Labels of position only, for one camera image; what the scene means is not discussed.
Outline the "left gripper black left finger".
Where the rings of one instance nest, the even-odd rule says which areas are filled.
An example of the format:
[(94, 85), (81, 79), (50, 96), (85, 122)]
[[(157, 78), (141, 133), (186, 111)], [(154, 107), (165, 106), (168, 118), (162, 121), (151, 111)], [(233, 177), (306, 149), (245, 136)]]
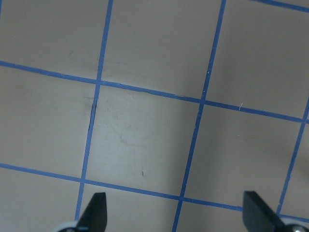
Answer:
[(75, 230), (77, 232), (104, 232), (107, 227), (106, 193), (94, 193)]

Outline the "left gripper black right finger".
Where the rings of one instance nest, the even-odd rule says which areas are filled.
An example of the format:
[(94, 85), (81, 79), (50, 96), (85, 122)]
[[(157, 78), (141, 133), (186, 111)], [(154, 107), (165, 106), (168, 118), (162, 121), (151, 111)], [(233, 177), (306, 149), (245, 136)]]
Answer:
[(255, 191), (244, 191), (242, 221), (248, 232), (279, 232), (283, 221)]

